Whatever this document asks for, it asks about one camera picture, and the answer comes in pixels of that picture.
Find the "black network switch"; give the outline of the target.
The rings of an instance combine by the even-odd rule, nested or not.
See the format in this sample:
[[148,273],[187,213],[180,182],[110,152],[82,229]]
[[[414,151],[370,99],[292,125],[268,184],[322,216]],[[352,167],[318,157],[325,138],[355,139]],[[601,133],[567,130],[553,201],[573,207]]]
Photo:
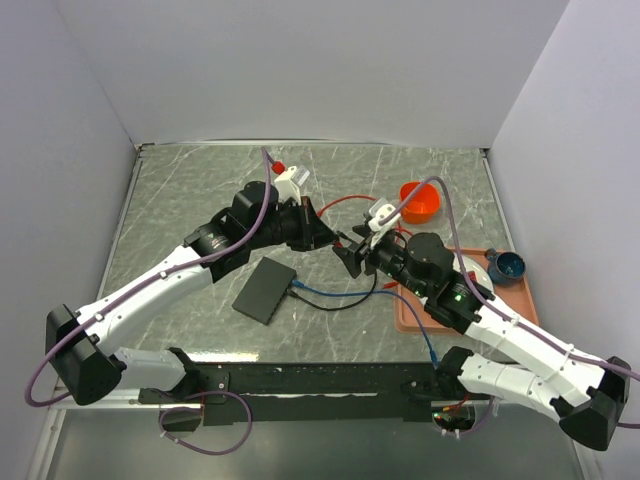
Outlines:
[[297,272],[268,257],[262,258],[232,303],[232,308],[268,326]]

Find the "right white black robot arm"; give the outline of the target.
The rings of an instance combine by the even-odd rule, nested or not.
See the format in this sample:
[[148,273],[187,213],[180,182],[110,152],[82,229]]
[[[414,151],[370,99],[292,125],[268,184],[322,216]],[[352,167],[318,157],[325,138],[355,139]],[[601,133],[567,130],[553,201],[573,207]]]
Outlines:
[[629,396],[630,366],[603,360],[563,342],[510,308],[490,290],[465,279],[454,254],[434,233],[401,245],[394,232],[341,238],[332,248],[352,277],[376,270],[420,299],[439,324],[511,359],[503,365],[461,348],[441,361],[437,386],[456,399],[467,391],[517,403],[548,416],[579,444],[608,449]]

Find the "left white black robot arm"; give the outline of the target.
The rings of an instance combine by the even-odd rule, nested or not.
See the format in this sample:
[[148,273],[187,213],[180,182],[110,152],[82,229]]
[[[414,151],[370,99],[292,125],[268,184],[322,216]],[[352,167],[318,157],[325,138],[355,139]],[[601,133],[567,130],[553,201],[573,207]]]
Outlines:
[[199,369],[188,355],[179,348],[128,349],[126,338],[174,303],[247,264],[254,250],[284,244],[308,252],[336,240],[308,197],[282,200],[274,186],[250,182],[229,207],[128,285],[78,310],[54,308],[47,316],[49,362],[81,406],[127,388],[188,401],[200,384]]

